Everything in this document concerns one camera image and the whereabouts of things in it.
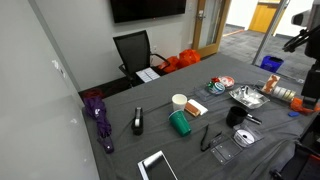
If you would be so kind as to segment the black wall television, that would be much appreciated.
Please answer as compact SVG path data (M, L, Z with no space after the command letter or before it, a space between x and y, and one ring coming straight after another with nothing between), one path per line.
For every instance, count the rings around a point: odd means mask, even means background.
M115 23L185 13L187 0L110 0Z

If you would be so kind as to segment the blue recycling bin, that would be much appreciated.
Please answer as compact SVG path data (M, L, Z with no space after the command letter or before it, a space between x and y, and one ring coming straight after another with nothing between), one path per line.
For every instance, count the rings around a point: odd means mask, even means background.
M262 60L260 67L269 72L276 73L284 61L274 56L265 56Z

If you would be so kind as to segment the orange plastic bag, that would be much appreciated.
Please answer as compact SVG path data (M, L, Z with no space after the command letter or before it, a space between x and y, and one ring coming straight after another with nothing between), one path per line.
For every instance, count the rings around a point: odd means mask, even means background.
M200 61L200 54L193 49L186 49L179 53L179 56L171 56L167 58L166 62L157 66L158 69L166 73L171 73L182 69L189 65L198 63Z

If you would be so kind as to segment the crumpled foil tray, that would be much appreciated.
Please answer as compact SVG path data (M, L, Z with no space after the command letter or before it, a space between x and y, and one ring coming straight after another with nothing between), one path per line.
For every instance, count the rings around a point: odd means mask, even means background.
M229 92L229 95L234 100L236 100L237 102L241 103L249 109L257 109L265 103L269 102L269 99L267 97L251 89L247 85L243 85L235 90L231 90Z

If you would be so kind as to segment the brown and white sponge block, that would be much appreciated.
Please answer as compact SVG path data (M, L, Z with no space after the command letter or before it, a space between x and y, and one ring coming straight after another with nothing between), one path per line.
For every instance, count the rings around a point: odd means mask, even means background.
M205 114L208 109L193 99L189 99L185 105L185 110L194 117Z

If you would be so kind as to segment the wooden door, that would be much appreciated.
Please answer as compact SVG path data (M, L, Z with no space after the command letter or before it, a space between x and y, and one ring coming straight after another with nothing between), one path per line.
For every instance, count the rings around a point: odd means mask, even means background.
M218 52L231 0L198 0L192 48L201 58Z

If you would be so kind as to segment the orange crumpled cloth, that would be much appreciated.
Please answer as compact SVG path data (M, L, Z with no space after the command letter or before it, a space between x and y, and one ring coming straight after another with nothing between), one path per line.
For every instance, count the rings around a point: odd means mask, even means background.
M320 104L319 103L317 103L313 109L304 107L302 105L302 103L303 103L303 101L300 98L294 97L290 103L290 108L293 111L302 113L304 115L309 115L309 114L320 111Z

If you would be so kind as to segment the black mesh office chair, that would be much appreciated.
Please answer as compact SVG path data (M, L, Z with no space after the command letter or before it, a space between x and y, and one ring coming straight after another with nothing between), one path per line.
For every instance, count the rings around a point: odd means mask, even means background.
M165 75L165 69L171 65L163 56L151 52L146 30L117 36L113 40L122 60L119 69L125 74L131 87L143 84L143 80L137 75L138 71L151 67L159 75ZM152 56L164 61L163 69L151 65Z

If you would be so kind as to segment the small blue eraser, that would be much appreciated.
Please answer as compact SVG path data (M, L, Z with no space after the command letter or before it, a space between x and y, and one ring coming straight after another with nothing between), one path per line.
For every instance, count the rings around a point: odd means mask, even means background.
M300 113L299 112L295 112L295 111L292 111L292 112L289 112L288 113L288 116L289 117L297 117L297 116L299 116L300 115Z

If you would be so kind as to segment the black mug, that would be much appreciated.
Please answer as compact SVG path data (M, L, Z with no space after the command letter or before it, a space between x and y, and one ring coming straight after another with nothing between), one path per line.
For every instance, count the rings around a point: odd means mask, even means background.
M229 127L241 124L247 117L248 112L238 106L233 106L230 108L228 115L226 117L226 123Z

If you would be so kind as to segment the clear case with disc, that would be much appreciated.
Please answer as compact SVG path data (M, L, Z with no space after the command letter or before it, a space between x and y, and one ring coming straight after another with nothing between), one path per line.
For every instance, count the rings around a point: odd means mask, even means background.
M233 139L243 148L250 147L264 138L264 135L260 131L246 123L235 125L233 130Z

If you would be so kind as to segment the tablet with white frame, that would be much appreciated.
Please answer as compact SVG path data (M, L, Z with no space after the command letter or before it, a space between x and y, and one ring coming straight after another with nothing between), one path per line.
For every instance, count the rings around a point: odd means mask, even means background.
M140 161L138 168L143 180L178 180L162 151Z

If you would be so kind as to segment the white paper cup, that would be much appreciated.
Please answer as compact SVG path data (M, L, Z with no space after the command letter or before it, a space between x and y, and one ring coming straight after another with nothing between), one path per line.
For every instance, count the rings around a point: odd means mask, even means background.
M187 103L187 97L183 94L175 94L172 96L173 110L183 110Z

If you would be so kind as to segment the black tripod equipment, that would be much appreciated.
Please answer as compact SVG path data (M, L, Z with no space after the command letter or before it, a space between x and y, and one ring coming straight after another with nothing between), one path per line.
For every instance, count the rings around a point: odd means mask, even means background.
M295 14L291 23L303 27L303 30L289 40L283 50L293 53L297 47L306 44L304 54L315 59L301 91L302 106L315 109L320 99L320 0L313 0L310 10Z

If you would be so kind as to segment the purple folded umbrella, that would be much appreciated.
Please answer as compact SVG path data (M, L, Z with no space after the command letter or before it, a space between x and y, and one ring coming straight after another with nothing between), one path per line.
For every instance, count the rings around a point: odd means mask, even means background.
M111 139L112 128L106 117L106 106L99 91L85 92L83 95L86 113L95 120L97 125L97 141L103 146L107 154L114 152L114 145Z

